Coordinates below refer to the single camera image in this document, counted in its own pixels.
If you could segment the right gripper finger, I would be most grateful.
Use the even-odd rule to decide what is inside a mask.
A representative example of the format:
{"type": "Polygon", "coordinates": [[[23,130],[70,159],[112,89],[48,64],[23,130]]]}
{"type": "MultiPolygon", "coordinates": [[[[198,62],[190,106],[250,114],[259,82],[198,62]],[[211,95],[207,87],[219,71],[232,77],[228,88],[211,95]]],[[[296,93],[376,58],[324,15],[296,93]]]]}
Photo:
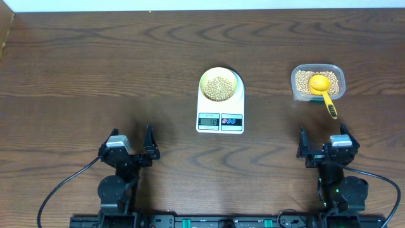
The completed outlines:
{"type": "Polygon", "coordinates": [[[306,133],[305,128],[301,127],[300,140],[299,140],[299,145],[298,145],[296,156],[298,158],[304,158],[307,156],[308,151],[309,151],[309,143],[308,143],[307,133],[306,133]]]}
{"type": "Polygon", "coordinates": [[[348,137],[350,138],[351,142],[352,142],[352,146],[356,149],[360,148],[360,144],[357,142],[357,140],[352,136],[352,134],[349,132],[349,130],[347,129],[346,125],[344,123],[342,123],[340,125],[340,133],[342,135],[348,135],[348,137]]]}

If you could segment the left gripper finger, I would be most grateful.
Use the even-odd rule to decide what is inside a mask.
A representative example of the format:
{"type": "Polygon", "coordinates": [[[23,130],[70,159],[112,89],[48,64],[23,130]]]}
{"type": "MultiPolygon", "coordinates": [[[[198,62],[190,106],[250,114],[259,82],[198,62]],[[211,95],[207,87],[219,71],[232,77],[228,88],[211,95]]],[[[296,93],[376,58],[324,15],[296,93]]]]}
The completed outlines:
{"type": "Polygon", "coordinates": [[[102,143],[102,145],[100,146],[100,148],[105,148],[106,144],[108,142],[108,140],[110,139],[111,136],[117,136],[119,133],[119,130],[114,128],[111,132],[111,134],[107,137],[107,139],[102,143]]]}
{"type": "Polygon", "coordinates": [[[143,148],[149,154],[158,154],[158,145],[154,140],[153,128],[151,125],[147,125],[143,148]]]}

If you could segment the yellow measuring scoop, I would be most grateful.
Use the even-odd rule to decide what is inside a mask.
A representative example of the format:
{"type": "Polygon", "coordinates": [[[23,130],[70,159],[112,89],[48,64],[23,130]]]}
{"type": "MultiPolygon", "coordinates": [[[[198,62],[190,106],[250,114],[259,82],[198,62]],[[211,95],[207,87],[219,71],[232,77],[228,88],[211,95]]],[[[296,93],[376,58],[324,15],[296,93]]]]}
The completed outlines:
{"type": "Polygon", "coordinates": [[[325,105],[328,109],[330,116],[337,119],[337,110],[329,96],[328,90],[331,87],[331,82],[323,75],[314,75],[309,79],[309,90],[314,95],[322,95],[325,105]]]}

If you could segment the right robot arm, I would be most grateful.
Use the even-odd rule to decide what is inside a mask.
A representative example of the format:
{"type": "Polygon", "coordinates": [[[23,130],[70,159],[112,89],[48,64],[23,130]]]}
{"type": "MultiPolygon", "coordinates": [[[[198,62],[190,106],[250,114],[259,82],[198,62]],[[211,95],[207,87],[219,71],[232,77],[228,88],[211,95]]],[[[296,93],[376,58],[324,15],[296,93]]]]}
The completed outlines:
{"type": "Polygon", "coordinates": [[[297,157],[305,159],[307,168],[318,170],[318,196],[332,214],[365,210],[367,181],[344,175],[344,169],[354,160],[359,148],[344,124],[340,126],[340,133],[330,136],[330,141],[320,149],[311,149],[305,128],[300,129],[297,157]]]}

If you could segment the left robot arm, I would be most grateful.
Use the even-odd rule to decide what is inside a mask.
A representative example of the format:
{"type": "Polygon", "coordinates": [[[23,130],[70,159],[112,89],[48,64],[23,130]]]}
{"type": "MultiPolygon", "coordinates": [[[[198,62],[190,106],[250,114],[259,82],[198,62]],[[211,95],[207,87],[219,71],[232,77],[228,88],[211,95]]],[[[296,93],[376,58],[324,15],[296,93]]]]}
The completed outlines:
{"type": "Polygon", "coordinates": [[[143,148],[145,153],[131,154],[127,136],[120,135],[118,129],[113,129],[100,146],[98,155],[101,161],[115,169],[115,174],[105,177],[97,189],[103,213],[128,214],[134,202],[141,168],[150,167],[153,160],[160,159],[150,125],[146,129],[143,148]]]}

